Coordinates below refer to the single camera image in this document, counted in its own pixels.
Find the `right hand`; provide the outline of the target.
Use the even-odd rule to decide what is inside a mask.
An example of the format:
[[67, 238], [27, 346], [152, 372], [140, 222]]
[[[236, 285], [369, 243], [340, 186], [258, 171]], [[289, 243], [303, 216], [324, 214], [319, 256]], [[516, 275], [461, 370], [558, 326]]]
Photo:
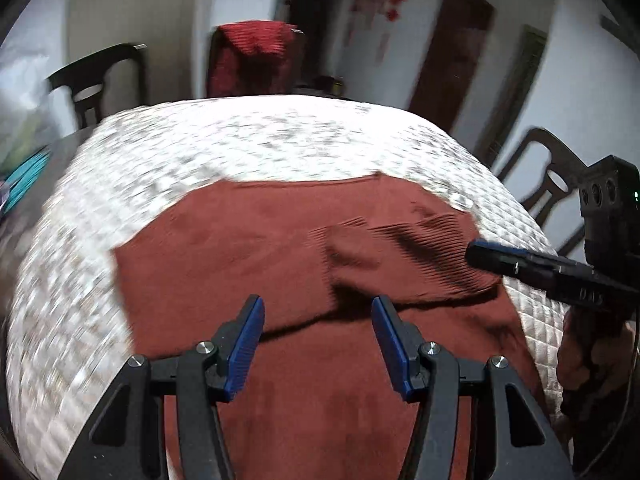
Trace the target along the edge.
[[599, 339], [587, 351], [580, 343], [585, 336], [582, 336], [575, 310], [568, 310], [556, 367], [556, 377], [562, 388], [577, 391], [591, 379], [598, 386], [595, 396], [605, 396], [620, 388], [628, 379], [634, 359], [635, 334], [636, 331], [625, 324], [615, 337]]

